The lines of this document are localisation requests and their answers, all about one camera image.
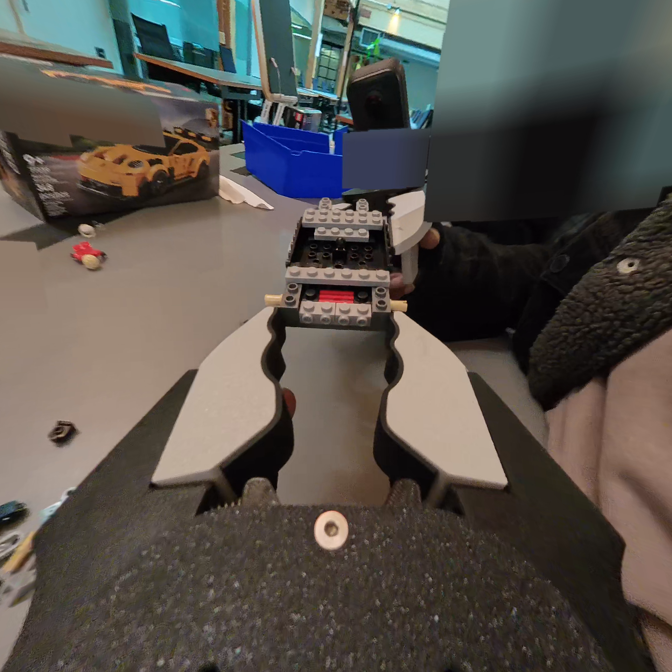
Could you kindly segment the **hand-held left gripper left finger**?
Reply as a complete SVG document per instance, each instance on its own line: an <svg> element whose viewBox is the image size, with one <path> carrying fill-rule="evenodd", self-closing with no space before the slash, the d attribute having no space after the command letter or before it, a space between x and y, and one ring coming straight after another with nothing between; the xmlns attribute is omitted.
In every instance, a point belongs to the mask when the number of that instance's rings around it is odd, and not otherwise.
<svg viewBox="0 0 672 672"><path fill-rule="evenodd" d="M202 362L156 466L152 483L243 486L276 483L294 447L280 386L285 339L278 308L265 307Z"/></svg>

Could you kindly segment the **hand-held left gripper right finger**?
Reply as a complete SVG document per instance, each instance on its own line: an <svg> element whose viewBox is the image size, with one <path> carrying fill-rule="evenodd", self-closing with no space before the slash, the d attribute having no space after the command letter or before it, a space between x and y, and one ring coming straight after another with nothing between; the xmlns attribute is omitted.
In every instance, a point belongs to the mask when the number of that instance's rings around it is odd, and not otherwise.
<svg viewBox="0 0 672 672"><path fill-rule="evenodd" d="M504 490L508 479L466 367L408 315L393 312L391 327L374 441L380 468L422 491Z"/></svg>

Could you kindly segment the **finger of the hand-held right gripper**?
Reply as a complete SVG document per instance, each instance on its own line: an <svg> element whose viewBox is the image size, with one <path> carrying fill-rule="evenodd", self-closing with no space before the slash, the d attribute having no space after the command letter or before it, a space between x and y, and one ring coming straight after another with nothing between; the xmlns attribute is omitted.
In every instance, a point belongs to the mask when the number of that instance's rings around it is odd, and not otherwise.
<svg viewBox="0 0 672 672"><path fill-rule="evenodd" d="M419 270L419 243L427 233L424 190L390 197L391 245L400 257L400 270L391 273L391 285L411 285Z"/></svg>

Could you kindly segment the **black brick car chassis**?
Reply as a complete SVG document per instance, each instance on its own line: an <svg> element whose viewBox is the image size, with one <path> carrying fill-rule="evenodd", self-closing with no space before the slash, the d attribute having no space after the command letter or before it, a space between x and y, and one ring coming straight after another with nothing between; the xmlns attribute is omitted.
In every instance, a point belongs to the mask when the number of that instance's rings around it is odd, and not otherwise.
<svg viewBox="0 0 672 672"><path fill-rule="evenodd" d="M391 275L397 271L389 214L365 198L329 198L300 217L286 261L282 294L267 295L273 325L385 332L392 316Z"/></svg>

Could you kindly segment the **person's right forearm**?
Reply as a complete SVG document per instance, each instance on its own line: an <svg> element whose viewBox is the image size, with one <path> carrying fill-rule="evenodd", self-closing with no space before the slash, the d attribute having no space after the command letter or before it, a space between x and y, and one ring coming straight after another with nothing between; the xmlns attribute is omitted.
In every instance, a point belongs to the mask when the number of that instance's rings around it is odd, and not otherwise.
<svg viewBox="0 0 672 672"><path fill-rule="evenodd" d="M407 314L441 341L498 337L514 330L551 259L548 244L503 245L481 233L433 223L440 242L419 248Z"/></svg>

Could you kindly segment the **grey desk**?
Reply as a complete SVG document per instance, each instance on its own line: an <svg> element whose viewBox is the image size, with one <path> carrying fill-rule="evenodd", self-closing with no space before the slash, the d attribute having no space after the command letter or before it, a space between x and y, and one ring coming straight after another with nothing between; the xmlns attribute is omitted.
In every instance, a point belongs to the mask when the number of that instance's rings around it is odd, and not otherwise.
<svg viewBox="0 0 672 672"><path fill-rule="evenodd" d="M1 192L1 502L38 512L78 485L188 370L284 284L304 206L255 187L273 211L215 197L150 208L107 226L103 270L74 240L38 250L29 215ZM381 503L372 454L389 355L385 332L288 329L281 382L298 397L287 505ZM47 439L57 421L79 432Z"/></svg>

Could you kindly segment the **person's right hand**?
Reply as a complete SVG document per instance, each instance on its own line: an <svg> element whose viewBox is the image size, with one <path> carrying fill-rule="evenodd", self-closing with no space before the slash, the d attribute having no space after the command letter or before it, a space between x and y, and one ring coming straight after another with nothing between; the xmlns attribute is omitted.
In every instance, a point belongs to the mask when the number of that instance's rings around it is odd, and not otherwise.
<svg viewBox="0 0 672 672"><path fill-rule="evenodd" d="M419 248L425 250L432 250L436 248L440 242L440 232L437 229L430 228L419 242ZM393 272L390 275L389 294L391 300L401 300L404 296L410 294L415 285L412 282L405 282L403 274L400 272Z"/></svg>

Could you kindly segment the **blue plastic storage bin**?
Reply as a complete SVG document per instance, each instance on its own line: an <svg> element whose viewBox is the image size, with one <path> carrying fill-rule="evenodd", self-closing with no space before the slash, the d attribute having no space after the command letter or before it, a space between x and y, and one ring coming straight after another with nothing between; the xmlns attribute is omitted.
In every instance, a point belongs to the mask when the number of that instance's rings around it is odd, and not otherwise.
<svg viewBox="0 0 672 672"><path fill-rule="evenodd" d="M296 199L340 198L343 135L255 122L242 127L246 168L268 188Z"/></svg>

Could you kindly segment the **wood-framed dark panel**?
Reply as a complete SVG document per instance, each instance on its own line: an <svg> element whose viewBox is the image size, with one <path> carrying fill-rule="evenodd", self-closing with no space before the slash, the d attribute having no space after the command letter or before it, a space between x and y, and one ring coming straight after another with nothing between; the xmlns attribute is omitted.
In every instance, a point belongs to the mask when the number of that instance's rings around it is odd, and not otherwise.
<svg viewBox="0 0 672 672"><path fill-rule="evenodd" d="M251 1L259 77L266 100L298 102L289 1Z"/></svg>

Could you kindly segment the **wood-edged office table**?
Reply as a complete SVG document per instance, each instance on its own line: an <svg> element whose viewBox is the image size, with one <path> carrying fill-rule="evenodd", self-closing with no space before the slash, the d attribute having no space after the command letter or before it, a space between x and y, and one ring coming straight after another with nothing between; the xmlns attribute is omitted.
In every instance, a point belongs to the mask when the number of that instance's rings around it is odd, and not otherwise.
<svg viewBox="0 0 672 672"><path fill-rule="evenodd" d="M306 89L303 87L297 88L297 94L290 96L289 94L272 93L267 79L260 79L259 77L252 77L248 75L238 75L236 73L221 71L218 69L209 69L203 66L186 64L170 59L163 59L142 53L134 53L134 56L147 63L152 64L163 69L174 72L179 72L183 75L206 81L227 88L240 88L248 90L261 91L265 99L270 99L273 102L295 102L298 97L318 98L327 101L330 104L338 102L338 96L323 92Z"/></svg>

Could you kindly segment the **pile of small brick pieces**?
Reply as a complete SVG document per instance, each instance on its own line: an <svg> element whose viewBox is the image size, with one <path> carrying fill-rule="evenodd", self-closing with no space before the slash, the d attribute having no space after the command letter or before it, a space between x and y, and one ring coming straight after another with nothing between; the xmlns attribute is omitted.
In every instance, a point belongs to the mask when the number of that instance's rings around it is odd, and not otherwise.
<svg viewBox="0 0 672 672"><path fill-rule="evenodd" d="M1 505L1 602L13 607L27 598L36 584L35 538L58 509L77 490L65 490L61 498L40 512L38 527L27 534L16 526L29 516L25 503L11 500Z"/></svg>

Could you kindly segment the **black toy car box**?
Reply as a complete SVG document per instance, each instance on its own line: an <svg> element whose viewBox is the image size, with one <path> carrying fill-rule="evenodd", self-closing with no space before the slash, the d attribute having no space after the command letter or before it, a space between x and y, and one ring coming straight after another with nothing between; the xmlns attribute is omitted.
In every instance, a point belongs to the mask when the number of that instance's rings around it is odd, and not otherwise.
<svg viewBox="0 0 672 672"><path fill-rule="evenodd" d="M220 105L182 85L1 58L1 186L41 221L214 197Z"/></svg>

